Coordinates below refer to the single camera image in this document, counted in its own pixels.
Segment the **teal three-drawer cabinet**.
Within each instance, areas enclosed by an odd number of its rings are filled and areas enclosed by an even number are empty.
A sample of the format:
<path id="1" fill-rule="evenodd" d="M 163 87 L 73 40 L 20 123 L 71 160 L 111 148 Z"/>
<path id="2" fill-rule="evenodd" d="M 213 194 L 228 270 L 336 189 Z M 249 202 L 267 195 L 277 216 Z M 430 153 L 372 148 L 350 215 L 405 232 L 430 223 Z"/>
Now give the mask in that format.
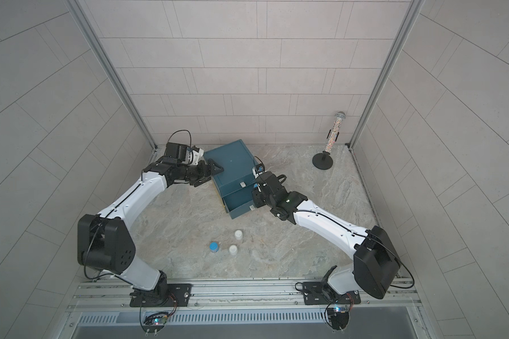
<path id="1" fill-rule="evenodd" d="M 235 219 L 254 210 L 255 159 L 243 140 L 207 151 L 204 159 L 213 160 L 223 168 L 223 172 L 213 176 L 213 183 L 230 218 Z"/>

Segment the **blue paint can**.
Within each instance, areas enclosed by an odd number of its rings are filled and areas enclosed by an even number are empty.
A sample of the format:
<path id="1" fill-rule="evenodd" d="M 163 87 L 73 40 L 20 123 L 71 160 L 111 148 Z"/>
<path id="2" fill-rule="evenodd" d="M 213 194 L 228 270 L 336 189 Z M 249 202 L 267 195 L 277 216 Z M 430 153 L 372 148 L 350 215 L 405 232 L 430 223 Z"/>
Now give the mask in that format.
<path id="1" fill-rule="evenodd" d="M 209 245 L 209 249 L 212 253 L 216 253 L 219 251 L 219 244 L 217 242 L 211 242 Z"/>

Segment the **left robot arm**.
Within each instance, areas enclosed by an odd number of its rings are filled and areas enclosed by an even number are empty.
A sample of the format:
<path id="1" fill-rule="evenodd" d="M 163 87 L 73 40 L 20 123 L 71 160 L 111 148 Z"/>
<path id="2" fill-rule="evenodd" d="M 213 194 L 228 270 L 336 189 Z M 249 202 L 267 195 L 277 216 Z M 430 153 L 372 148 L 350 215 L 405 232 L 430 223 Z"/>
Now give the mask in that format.
<path id="1" fill-rule="evenodd" d="M 102 270 L 130 284 L 134 291 L 165 298 L 164 272 L 151 268 L 137 256 L 131 238 L 133 222 L 152 200 L 174 184 L 198 187 L 223 172 L 212 159 L 196 165 L 176 160 L 151 163 L 119 199 L 101 212 L 83 216 L 77 226 L 77 260 L 83 267 Z"/>

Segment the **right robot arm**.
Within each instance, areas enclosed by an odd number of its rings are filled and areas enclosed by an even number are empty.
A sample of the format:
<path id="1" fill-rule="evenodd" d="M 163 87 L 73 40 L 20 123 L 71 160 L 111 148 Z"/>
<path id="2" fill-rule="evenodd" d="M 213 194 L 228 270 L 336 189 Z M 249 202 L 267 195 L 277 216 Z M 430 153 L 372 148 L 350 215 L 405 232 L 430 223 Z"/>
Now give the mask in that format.
<path id="1" fill-rule="evenodd" d="M 377 225 L 366 229 L 332 215 L 307 196 L 287 191 L 285 179 L 270 171 L 255 175 L 254 205 L 269 206 L 276 218 L 319 234 L 353 261 L 348 266 L 332 267 L 325 274 L 321 282 L 325 298 L 333 302 L 348 292 L 362 290 L 383 299 L 401 267 L 386 231 Z"/>

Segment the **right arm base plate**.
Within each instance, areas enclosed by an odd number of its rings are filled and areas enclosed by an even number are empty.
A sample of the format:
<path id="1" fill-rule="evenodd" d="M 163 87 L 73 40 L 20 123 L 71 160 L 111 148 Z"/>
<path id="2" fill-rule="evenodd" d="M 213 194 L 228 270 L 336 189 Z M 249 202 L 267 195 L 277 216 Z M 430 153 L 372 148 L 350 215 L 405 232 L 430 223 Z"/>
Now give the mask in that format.
<path id="1" fill-rule="evenodd" d="M 351 291 L 343 295 L 335 292 L 327 283 L 323 282 L 297 282 L 295 289 L 301 293 L 306 305 L 360 305 L 359 293 Z"/>

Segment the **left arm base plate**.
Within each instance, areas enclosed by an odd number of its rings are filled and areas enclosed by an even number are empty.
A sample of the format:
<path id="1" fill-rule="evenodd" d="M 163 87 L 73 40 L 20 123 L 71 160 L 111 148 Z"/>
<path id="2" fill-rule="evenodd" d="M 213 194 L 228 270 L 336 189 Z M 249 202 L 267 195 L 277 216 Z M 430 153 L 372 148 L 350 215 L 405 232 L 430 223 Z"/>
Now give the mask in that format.
<path id="1" fill-rule="evenodd" d="M 167 285 L 164 292 L 160 285 L 152 291 L 133 289 L 130 294 L 130 307 L 186 307 L 191 292 L 192 284 Z"/>

